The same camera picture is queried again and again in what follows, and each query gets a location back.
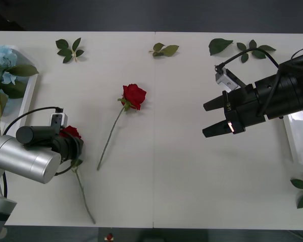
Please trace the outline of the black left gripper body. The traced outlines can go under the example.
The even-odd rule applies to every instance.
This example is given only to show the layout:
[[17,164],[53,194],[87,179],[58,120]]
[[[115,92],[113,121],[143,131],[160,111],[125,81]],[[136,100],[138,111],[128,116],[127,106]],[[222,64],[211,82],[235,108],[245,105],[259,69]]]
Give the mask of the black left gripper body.
[[84,141],[80,138],[72,138],[70,141],[71,161],[77,160],[83,149]]

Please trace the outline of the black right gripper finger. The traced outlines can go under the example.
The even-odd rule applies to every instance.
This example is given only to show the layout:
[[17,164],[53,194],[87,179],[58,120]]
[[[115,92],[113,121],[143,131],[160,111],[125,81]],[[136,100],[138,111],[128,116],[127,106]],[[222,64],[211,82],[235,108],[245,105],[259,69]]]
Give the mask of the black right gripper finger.
[[203,129],[203,135],[206,138],[225,135],[231,133],[231,128],[226,120],[220,121]]
[[222,95],[214,98],[203,104],[205,111],[211,111],[215,109],[220,109],[224,107],[224,101]]

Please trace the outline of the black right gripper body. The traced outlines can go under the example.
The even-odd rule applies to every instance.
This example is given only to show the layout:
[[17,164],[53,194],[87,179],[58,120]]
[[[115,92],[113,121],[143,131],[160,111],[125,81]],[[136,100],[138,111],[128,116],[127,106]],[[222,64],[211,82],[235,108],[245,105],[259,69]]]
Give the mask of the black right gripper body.
[[252,84],[233,91],[222,92],[224,115],[233,134],[245,132],[245,128],[265,122],[263,114],[258,115],[261,102]]

